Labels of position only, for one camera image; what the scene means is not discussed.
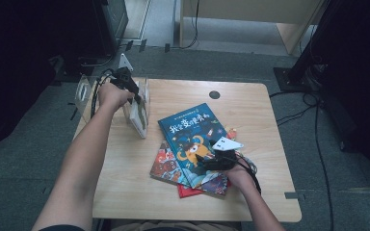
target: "stack of books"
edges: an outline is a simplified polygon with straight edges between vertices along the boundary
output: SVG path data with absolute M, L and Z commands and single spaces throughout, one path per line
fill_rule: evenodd
M 204 103 L 158 121 L 162 142 L 150 175 L 177 184 L 180 197 L 200 193 L 225 195 L 228 181 L 218 171 L 206 170 L 197 156 L 215 157 L 210 141 L 226 137 L 226 129 Z

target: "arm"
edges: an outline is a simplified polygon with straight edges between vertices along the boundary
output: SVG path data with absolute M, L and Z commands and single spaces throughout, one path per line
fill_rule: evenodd
M 112 84 L 98 92 L 100 106 L 71 143 L 53 191 L 32 230 L 56 224 L 92 229 L 93 198 L 103 167 L 111 121 L 115 111 L 132 93 Z
M 246 163 L 242 161 L 242 159 L 239 159 L 239 163 L 247 167 Z M 284 230 L 278 222 L 278 219 L 257 191 L 253 179 L 251 179 L 251 176 L 244 168 L 236 165 L 225 174 L 232 185 L 238 188 L 245 197 L 249 210 L 251 211 L 251 218 L 256 225 L 257 230 Z

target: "floor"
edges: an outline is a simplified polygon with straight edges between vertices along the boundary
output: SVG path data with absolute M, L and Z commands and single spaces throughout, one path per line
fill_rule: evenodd
M 129 24 L 123 43 L 134 40 L 146 46 L 179 46 L 179 5 L 177 0 L 125 0 Z M 184 18 L 183 46 L 195 36 L 195 19 Z M 314 32 L 310 26 L 301 45 L 291 56 L 299 57 Z M 289 56 L 276 23 L 222 19 L 198 19 L 198 40 L 189 49 Z

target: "hand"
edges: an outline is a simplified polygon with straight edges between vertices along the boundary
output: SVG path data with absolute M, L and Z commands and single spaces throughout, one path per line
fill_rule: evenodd
M 134 93 L 121 90 L 114 84 L 106 83 L 98 90 L 98 100 L 101 106 L 111 107 L 114 112 L 124 105 L 129 98 L 134 97 Z
M 245 167 L 249 167 L 246 161 L 240 157 L 238 157 L 238 162 Z M 248 171 L 238 164 L 236 164 L 231 170 L 225 171 L 225 175 L 229 178 L 232 185 L 237 187 L 239 190 L 242 190 L 248 184 L 253 184 L 255 186 L 253 179 L 248 174 Z

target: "wooden table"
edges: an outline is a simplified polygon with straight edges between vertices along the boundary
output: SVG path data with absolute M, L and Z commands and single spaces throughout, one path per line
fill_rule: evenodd
M 324 0 L 203 0 L 198 17 L 242 21 L 275 22 L 287 53 L 291 54 L 320 15 Z M 179 42 L 182 46 L 183 18 L 195 17 L 198 0 L 181 0 Z
M 251 220 L 240 192 L 200 194 L 180 199 L 175 185 L 149 176 L 161 141 L 157 121 L 206 102 L 223 125 L 237 129 L 241 151 L 257 165 L 262 196 L 280 221 L 302 218 L 267 89 L 262 84 L 149 80 L 146 139 L 130 127 L 122 110 L 111 127 L 104 167 L 94 197 L 94 218 Z M 219 99 L 209 97 L 216 90 Z M 77 132 L 85 125 L 81 119 Z

